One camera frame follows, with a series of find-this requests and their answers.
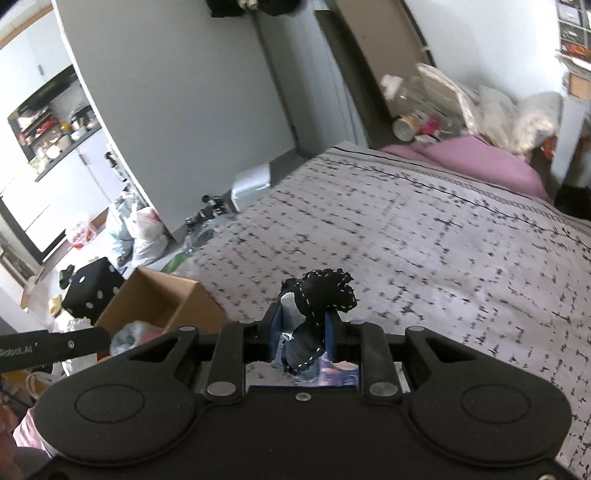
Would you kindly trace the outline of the black white stitched plush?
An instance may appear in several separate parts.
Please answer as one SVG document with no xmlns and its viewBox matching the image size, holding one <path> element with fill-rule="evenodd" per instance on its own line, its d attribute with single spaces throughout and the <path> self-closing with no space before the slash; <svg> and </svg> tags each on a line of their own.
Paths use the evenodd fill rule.
<svg viewBox="0 0 591 480">
<path fill-rule="evenodd" d="M 341 268 L 327 268 L 281 283 L 277 299 L 284 371 L 301 375 L 325 354 L 327 320 L 339 321 L 339 312 L 349 312 L 358 305 L 352 282 L 352 275 Z"/>
</svg>

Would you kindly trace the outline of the cream woven bag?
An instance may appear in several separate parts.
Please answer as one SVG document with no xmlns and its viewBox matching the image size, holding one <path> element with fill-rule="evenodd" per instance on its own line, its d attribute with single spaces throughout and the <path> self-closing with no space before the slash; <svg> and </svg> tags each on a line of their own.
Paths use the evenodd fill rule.
<svg viewBox="0 0 591 480">
<path fill-rule="evenodd" d="M 459 115 L 470 134 L 483 136 L 497 148 L 511 149 L 516 105 L 506 94 L 484 85 L 474 93 L 436 67 L 417 63 L 416 68 L 428 96 Z"/>
</svg>

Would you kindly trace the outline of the clear plastic jar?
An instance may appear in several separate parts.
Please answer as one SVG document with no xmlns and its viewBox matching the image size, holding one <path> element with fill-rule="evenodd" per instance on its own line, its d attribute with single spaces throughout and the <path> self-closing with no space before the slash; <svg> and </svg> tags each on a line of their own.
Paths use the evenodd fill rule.
<svg viewBox="0 0 591 480">
<path fill-rule="evenodd" d="M 386 74 L 380 80 L 380 87 L 394 119 L 408 115 L 416 115 L 421 120 L 428 118 L 427 93 L 420 77 Z"/>
</svg>

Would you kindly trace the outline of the black white-dotted dice plush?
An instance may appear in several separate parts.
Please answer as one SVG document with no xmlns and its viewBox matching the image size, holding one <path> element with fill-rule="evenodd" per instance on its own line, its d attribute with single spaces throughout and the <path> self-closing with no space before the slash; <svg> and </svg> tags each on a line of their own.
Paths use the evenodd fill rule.
<svg viewBox="0 0 591 480">
<path fill-rule="evenodd" d="M 94 325 L 124 281 L 106 257 L 97 259 L 73 275 L 62 308 L 73 318 L 87 318 Z"/>
</svg>

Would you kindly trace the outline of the brown cardboard box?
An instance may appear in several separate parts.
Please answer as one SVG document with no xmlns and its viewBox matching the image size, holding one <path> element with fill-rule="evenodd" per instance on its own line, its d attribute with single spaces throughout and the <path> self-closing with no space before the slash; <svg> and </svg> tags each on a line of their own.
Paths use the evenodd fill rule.
<svg viewBox="0 0 591 480">
<path fill-rule="evenodd" d="M 115 335 L 142 321 L 164 332 L 184 325 L 202 334 L 219 332 L 228 315 L 197 281 L 139 267 L 124 282 L 96 322 Z"/>
</svg>

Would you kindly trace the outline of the pink pillow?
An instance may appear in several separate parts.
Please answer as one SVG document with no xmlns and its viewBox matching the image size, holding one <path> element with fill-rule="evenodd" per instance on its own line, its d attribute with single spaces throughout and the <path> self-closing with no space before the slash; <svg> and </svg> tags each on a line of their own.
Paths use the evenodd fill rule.
<svg viewBox="0 0 591 480">
<path fill-rule="evenodd" d="M 549 202 L 538 173 L 522 159 L 477 136 L 456 137 L 424 146 L 391 144 L 382 152 L 438 165 L 458 174 Z"/>
</svg>

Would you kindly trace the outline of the white box on floor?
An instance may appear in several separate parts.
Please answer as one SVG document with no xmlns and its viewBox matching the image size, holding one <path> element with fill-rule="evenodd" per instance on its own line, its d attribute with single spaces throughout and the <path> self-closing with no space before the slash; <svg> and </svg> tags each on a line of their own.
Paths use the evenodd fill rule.
<svg viewBox="0 0 591 480">
<path fill-rule="evenodd" d="M 235 183 L 230 191 L 230 200 L 238 212 L 252 206 L 260 197 L 270 189 L 271 175 L 270 164 L 262 165 L 245 170 L 235 177 Z"/>
</svg>

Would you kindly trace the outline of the grey patterned bed cover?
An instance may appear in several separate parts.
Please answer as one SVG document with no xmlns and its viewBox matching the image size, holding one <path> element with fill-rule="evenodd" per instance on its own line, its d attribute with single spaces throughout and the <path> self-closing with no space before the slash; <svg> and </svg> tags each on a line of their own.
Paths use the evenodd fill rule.
<svg viewBox="0 0 591 480">
<path fill-rule="evenodd" d="M 353 320 L 421 325 L 537 374 L 568 397 L 560 462 L 590 475 L 590 226 L 440 167 L 332 147 L 280 181 L 179 269 L 233 321 L 280 283 L 352 275 Z"/>
</svg>

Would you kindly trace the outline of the grey pink fluffy plush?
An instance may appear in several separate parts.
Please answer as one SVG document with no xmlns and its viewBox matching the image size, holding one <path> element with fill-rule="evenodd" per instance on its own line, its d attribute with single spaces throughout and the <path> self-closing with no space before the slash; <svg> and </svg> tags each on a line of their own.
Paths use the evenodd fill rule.
<svg viewBox="0 0 591 480">
<path fill-rule="evenodd" d="M 162 329 L 146 322 L 134 321 L 126 324 L 111 339 L 109 355 L 111 357 L 149 342 L 162 334 Z"/>
</svg>

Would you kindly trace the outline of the clear plastic bag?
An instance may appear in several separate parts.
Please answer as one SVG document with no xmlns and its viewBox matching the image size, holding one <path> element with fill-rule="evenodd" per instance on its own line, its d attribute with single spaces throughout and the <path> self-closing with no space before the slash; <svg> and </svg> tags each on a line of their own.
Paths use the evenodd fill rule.
<svg viewBox="0 0 591 480">
<path fill-rule="evenodd" d="M 207 218 L 204 216 L 190 217 L 185 220 L 186 234 L 182 252 L 186 256 L 194 254 L 201 246 L 214 238 L 221 229 L 236 219 L 235 214 L 224 214 Z"/>
</svg>

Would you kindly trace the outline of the white plastic bag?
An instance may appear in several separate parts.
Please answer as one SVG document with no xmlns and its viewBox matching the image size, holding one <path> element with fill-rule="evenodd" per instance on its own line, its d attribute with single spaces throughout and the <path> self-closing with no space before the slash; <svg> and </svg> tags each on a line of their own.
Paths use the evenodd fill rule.
<svg viewBox="0 0 591 480">
<path fill-rule="evenodd" d="M 159 260 L 169 240 L 156 211 L 150 206 L 140 208 L 137 203 L 123 206 L 120 215 L 133 241 L 131 265 L 148 266 Z"/>
</svg>

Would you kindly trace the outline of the yellow tin can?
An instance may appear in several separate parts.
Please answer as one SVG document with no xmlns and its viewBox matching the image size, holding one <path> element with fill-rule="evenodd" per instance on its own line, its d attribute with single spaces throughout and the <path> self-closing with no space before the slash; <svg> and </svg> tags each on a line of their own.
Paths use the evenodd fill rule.
<svg viewBox="0 0 591 480">
<path fill-rule="evenodd" d="M 422 119 L 415 114 L 399 117 L 393 124 L 393 133 L 403 142 L 411 142 L 420 133 Z"/>
</svg>

